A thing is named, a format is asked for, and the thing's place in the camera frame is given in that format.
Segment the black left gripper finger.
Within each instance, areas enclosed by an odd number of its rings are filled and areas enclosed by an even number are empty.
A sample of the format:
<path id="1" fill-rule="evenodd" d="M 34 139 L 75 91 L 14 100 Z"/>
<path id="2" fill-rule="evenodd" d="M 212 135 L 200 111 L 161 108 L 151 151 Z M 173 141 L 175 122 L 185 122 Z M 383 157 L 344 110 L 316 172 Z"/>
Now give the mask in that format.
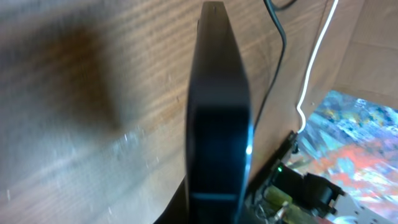
<path id="1" fill-rule="evenodd" d="M 181 181 L 176 192 L 154 224 L 187 224 L 187 194 L 185 191 L 185 178 Z"/>

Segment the blue Galaxy smartphone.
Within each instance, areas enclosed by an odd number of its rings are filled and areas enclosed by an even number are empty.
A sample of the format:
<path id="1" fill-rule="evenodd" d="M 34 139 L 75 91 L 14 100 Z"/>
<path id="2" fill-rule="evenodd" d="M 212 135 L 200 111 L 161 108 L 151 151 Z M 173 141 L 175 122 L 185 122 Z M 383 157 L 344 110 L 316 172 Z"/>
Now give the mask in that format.
<path id="1" fill-rule="evenodd" d="M 236 223 L 254 128 L 248 78 L 221 1 L 202 5 L 185 127 L 188 222 Z"/>

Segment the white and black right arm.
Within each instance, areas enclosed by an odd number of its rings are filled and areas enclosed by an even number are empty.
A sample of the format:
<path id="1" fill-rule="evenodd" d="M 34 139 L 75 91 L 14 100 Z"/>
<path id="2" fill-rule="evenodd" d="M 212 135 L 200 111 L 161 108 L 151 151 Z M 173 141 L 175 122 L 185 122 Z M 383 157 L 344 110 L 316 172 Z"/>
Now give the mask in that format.
<path id="1" fill-rule="evenodd" d="M 328 179 L 269 161 L 246 190 L 245 203 L 263 223 L 392 223 Z"/>

